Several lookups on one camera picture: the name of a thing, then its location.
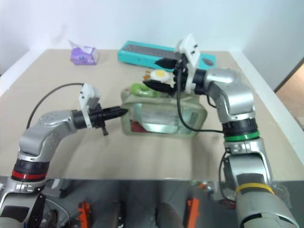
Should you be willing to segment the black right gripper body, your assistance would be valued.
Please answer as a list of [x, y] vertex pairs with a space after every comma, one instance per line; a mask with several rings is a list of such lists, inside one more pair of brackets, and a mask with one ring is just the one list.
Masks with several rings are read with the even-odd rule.
[[[174, 74], [174, 85], [173, 85], [173, 92], [177, 92], [177, 85], [180, 85], [180, 91], [184, 91], [186, 87], [186, 81], [188, 78], [188, 67], [186, 64], [180, 60], [173, 60], [174, 68], [173, 68], [173, 74]], [[180, 83], [178, 83], [178, 75], [180, 73]]]

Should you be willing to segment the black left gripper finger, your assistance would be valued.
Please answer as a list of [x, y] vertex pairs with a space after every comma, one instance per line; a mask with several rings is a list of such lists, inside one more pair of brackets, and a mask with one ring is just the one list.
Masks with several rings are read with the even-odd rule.
[[120, 106], [113, 106], [103, 109], [103, 114], [126, 114], [127, 112], [127, 109]]
[[121, 117], [125, 115], [127, 111], [109, 111], [109, 112], [104, 112], [103, 113], [103, 119], [104, 120], [110, 120], [110, 119], [115, 119], [118, 117]]

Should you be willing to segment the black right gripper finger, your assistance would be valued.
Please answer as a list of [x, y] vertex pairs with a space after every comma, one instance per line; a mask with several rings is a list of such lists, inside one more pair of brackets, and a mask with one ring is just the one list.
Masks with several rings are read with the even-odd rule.
[[152, 90], [162, 93], [175, 93], [176, 86], [171, 87], [169, 84], [157, 80], [144, 80], [143, 83]]
[[164, 69], [174, 69], [177, 64], [177, 60], [171, 58], [162, 58], [155, 61], [154, 63], [155, 65]]

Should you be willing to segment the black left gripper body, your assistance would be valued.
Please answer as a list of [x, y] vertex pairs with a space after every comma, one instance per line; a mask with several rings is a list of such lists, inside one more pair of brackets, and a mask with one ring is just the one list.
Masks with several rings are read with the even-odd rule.
[[96, 107], [95, 109], [89, 109], [89, 118], [93, 128], [101, 128], [103, 136], [107, 136], [109, 133], [105, 126], [105, 120], [103, 116], [103, 109], [101, 107]]

